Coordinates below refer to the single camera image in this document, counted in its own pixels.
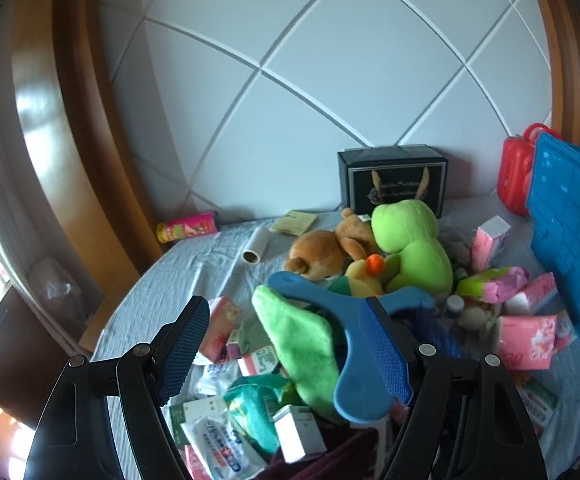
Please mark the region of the blue plastic hanger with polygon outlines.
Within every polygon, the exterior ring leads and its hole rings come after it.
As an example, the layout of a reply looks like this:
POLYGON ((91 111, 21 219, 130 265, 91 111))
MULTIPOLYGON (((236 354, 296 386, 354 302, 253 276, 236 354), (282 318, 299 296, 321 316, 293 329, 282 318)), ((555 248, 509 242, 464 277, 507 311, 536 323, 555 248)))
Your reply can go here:
POLYGON ((406 286, 380 297, 356 298, 285 271, 273 274, 267 285, 285 298, 315 304, 343 327, 347 356, 333 392, 333 404, 341 416, 369 424, 384 417, 394 399, 410 402, 408 364, 416 359, 418 343, 391 315, 433 309, 435 301, 427 292, 406 286))

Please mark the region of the blue plastic storage crate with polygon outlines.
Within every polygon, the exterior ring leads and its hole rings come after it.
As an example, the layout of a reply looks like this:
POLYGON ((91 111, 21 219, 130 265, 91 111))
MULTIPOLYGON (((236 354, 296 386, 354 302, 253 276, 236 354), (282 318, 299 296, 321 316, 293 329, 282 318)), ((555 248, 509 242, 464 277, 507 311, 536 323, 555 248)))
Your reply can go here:
POLYGON ((580 338, 580 146, 538 138, 527 208, 532 250, 554 274, 580 338))

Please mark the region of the pink tissue pack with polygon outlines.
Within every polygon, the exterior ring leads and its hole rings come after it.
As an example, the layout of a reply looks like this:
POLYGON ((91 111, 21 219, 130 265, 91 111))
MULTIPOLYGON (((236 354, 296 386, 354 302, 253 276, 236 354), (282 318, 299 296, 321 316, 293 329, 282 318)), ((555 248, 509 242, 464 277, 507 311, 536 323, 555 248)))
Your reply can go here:
POLYGON ((547 370, 554 353, 556 316, 500 316, 496 353, 507 370, 547 370))

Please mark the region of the white pink carton box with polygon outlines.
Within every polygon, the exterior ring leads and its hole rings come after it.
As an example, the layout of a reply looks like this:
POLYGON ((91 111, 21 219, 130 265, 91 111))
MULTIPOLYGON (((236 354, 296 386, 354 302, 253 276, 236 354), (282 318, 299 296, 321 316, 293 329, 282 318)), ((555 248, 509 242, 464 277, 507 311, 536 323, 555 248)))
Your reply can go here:
POLYGON ((471 247, 471 268, 474 272, 483 272, 491 267, 510 231, 510 224, 500 216, 491 217, 476 229, 471 247))

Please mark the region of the red plastic case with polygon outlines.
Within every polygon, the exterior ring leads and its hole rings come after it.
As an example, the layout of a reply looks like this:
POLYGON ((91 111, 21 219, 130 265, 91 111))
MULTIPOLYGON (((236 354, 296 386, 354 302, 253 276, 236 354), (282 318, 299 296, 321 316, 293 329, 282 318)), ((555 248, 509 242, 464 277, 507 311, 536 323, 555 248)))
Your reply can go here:
POLYGON ((509 136, 503 142, 496 191, 503 206, 517 216, 528 215, 526 200, 532 180, 532 163, 536 142, 543 133, 562 139, 547 125, 534 122, 521 136, 509 136))

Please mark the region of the yellow duck plush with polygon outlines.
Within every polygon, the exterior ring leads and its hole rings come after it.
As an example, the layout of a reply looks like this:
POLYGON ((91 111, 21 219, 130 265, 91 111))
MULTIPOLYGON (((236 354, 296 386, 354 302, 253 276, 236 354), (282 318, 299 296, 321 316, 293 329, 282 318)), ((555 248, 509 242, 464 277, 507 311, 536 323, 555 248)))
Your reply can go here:
POLYGON ((381 274, 384 269, 385 259, 380 255, 352 262, 344 273, 351 295, 363 298, 383 295, 381 274))

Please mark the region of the green plush dinosaur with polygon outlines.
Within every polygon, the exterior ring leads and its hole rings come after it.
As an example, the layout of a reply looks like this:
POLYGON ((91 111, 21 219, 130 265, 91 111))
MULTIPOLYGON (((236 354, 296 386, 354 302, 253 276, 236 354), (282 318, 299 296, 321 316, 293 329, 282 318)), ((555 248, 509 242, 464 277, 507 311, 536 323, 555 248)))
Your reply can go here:
POLYGON ((330 324, 267 285, 254 289, 252 306, 302 401, 322 418, 340 422, 333 402, 340 373, 330 324))

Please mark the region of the green frog plush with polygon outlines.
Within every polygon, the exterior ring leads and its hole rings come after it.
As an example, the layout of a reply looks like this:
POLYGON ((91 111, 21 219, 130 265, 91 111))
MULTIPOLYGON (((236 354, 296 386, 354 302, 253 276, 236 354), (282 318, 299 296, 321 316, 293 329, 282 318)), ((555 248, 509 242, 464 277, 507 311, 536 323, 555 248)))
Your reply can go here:
POLYGON ((421 200, 376 206, 371 229, 385 254, 384 292, 416 286, 436 299, 450 294, 451 264, 438 240, 435 214, 421 200))

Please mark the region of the light blue tablecloth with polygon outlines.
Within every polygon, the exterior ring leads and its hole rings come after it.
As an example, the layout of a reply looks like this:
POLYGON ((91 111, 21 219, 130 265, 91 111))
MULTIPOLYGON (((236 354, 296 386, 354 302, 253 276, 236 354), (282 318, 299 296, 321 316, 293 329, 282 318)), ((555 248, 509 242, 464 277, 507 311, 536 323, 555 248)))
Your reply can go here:
MULTIPOLYGON (((472 231, 491 217, 506 220, 512 232, 503 246, 504 266, 523 266, 537 274, 541 266, 529 248, 532 222, 510 214, 495 196, 450 200, 445 203, 442 230, 472 231)), ((130 289, 102 331, 94 360, 122 356, 139 342, 153 339, 161 326, 176 320, 188 300, 227 296, 243 312, 252 309, 253 289, 282 269, 291 236, 273 234, 262 261, 249 264, 241 254, 257 221, 232 223, 219 233, 175 244, 130 289)), ((552 359, 538 380, 558 397, 547 429, 540 437, 547 473, 554 479, 580 455, 580 340, 574 340, 552 359)))

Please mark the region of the pink chip can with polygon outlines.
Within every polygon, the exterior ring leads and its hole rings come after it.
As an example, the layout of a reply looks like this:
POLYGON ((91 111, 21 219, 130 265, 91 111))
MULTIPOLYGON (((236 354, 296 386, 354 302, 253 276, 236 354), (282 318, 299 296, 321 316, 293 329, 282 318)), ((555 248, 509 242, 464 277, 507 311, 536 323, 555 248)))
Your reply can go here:
POLYGON ((156 238, 162 244, 214 234, 217 231, 215 211, 206 211, 203 214, 161 222, 156 226, 155 230, 156 238))

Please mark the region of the brown bear plush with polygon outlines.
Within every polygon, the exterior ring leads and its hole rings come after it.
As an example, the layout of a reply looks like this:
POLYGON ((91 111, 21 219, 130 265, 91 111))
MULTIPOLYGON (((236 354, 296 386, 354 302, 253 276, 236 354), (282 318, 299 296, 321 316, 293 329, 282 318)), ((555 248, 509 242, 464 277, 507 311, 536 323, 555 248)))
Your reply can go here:
POLYGON ((344 208, 334 230, 311 231, 292 243, 283 270, 318 282, 340 275, 350 262, 379 252, 370 224, 344 208))

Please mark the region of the black gift box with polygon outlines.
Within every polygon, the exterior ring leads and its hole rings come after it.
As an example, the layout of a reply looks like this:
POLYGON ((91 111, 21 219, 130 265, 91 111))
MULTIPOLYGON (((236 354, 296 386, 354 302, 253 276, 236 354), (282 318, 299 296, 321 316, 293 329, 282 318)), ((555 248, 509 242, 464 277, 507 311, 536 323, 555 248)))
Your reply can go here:
POLYGON ((356 214, 375 207, 422 200, 442 215, 448 159, 427 145, 389 145, 337 153, 342 205, 356 214))

